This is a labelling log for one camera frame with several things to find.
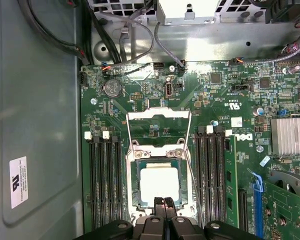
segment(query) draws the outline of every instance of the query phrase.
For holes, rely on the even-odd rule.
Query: white sticker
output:
[[[264,167],[267,164],[267,162],[269,162],[269,160],[270,160],[270,157],[269,156],[265,156],[264,159],[262,159],[262,161],[260,162],[260,165],[262,167]]]
[[[28,199],[27,157],[23,156],[9,162],[11,208]]]
[[[231,127],[232,128],[242,128],[242,117],[232,117],[231,118]]]

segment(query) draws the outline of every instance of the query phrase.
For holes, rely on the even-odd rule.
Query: ram slot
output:
[[[122,184],[122,158],[121,158],[121,144],[120,142],[114,143],[114,166],[116,170],[116,181],[115,181],[115,187],[116,187],[116,206],[117,206],[117,219],[122,219],[123,217],[123,184]]]
[[[122,163],[118,137],[90,144],[92,227],[99,228],[122,218]]]
[[[201,203],[204,222],[225,221],[224,134],[207,135],[205,132],[198,132],[195,141],[198,201]]]
[[[216,179],[218,220],[226,221],[225,136],[216,134]]]
[[[255,235],[259,238],[264,237],[263,212],[262,212],[262,193],[253,191],[254,199],[254,229]]]

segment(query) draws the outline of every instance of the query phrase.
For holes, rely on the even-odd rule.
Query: heatsink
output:
[[[300,154],[300,118],[272,119],[271,136],[274,154]]]

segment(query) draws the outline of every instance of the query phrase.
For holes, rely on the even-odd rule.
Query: screw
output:
[[[257,151],[258,153],[262,153],[262,152],[264,151],[264,147],[263,147],[263,146],[257,146],[257,147],[256,147],[256,151]]]
[[[173,73],[175,70],[176,70],[175,66],[173,66],[173,65],[169,66],[169,71],[171,73]]]
[[[220,225],[217,224],[217,223],[211,223],[210,225],[213,229],[219,229],[220,228]]]
[[[126,224],[119,224],[119,225],[118,225],[118,228],[120,228],[120,229],[124,229],[124,228],[126,228],[126,227],[127,227]]]
[[[135,156],[137,159],[141,158],[141,157],[142,157],[142,151],[136,151],[136,152],[134,153],[134,156]]]
[[[177,221],[178,223],[184,223],[184,222],[185,222],[185,219],[184,219],[183,217],[178,217],[178,218],[176,219],[176,221]]]
[[[174,155],[175,155],[176,157],[181,157],[181,156],[182,156],[182,151],[181,151],[181,150],[175,150],[175,151],[174,151]]]
[[[97,102],[98,102],[98,100],[97,100],[96,98],[91,98],[91,100],[90,100],[90,103],[91,103],[92,105],[96,105]]]

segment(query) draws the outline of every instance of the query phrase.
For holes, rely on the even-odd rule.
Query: wire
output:
[[[89,62],[94,65],[94,56],[91,49],[91,28],[92,28],[92,19],[91,15],[89,14],[89,10],[84,6],[85,3],[83,2],[83,6],[81,8],[82,11],[82,41],[83,41],[83,48],[86,53],[86,57],[88,58]]]
[[[258,61],[258,60],[243,61],[243,63],[268,64],[268,63],[280,62],[280,61],[285,61],[287,59],[290,59],[290,58],[294,57],[295,55],[297,55],[298,53],[300,53],[300,47],[295,52],[292,52],[286,56],[269,59],[269,60],[262,60],[262,61]]]
[[[300,29],[300,25],[298,25],[300,22],[297,22],[295,25],[294,25],[294,27],[296,28],[296,29]]]
[[[180,67],[184,67],[183,63],[168,49],[166,49],[166,47],[160,42],[159,37],[158,37],[158,31],[159,31],[159,26],[160,26],[160,22],[158,22],[155,26],[154,29],[154,39],[156,41],[156,43],[160,46],[160,48],[165,51],[166,54],[168,54],[177,64],[180,65]]]
[[[273,0],[265,0],[265,1],[258,1],[258,0],[248,0],[249,3],[258,7],[258,8],[268,8],[271,6]]]
[[[150,46],[149,50],[147,50],[146,52],[136,56],[135,58],[127,60],[125,63],[113,64],[113,65],[111,65],[112,68],[120,67],[120,66],[123,66],[123,65],[128,64],[128,63],[133,63],[133,62],[137,61],[138,59],[148,55],[152,51],[152,49],[154,48],[154,45],[155,45],[155,37],[154,37],[154,35],[152,34],[151,30],[148,27],[142,25],[141,23],[139,23],[135,20],[132,20],[130,18],[126,18],[124,16],[114,15],[112,13],[107,13],[107,12],[103,12],[103,11],[101,11],[100,14],[108,16],[108,17],[112,17],[112,18],[117,18],[117,19],[120,19],[120,20],[122,20],[124,22],[127,22],[127,23],[136,24],[137,26],[145,29],[151,37],[151,46]]]
[[[239,62],[239,63],[243,63],[244,61],[242,61],[240,58],[236,58],[236,60]]]
[[[85,52],[81,47],[75,43],[70,43],[59,39],[51,31],[49,31],[42,22],[39,21],[32,9],[31,0],[18,0],[17,2],[25,20],[28,22],[34,32],[36,32],[46,42],[54,45],[64,53],[75,55],[76,57],[80,58],[84,65],[90,64],[89,60],[86,58]]]
[[[154,5],[154,1],[150,0],[144,7],[136,10],[135,12],[133,12],[129,19],[135,19],[147,12],[149,12],[151,10],[151,7]],[[124,28],[128,28],[131,24],[130,23],[126,23],[123,27]],[[127,61],[127,54],[126,54],[126,49],[125,49],[125,39],[128,38],[128,34],[127,33],[121,33],[120,35],[120,39],[119,39],[119,49],[120,49],[120,55],[121,55],[121,59],[122,62],[125,63]]]
[[[89,3],[86,2],[86,8],[88,9],[92,22],[93,22],[93,26],[96,29],[96,31],[98,32],[102,42],[104,43],[105,47],[107,48],[110,58],[113,61],[113,63],[115,64],[119,64],[121,63],[121,58],[120,58],[120,54],[116,48],[116,45],[114,43],[114,41],[111,39],[111,37],[108,35],[108,33],[105,31],[105,29],[102,27],[102,25],[100,24],[99,20],[97,19],[95,12],[89,7]]]

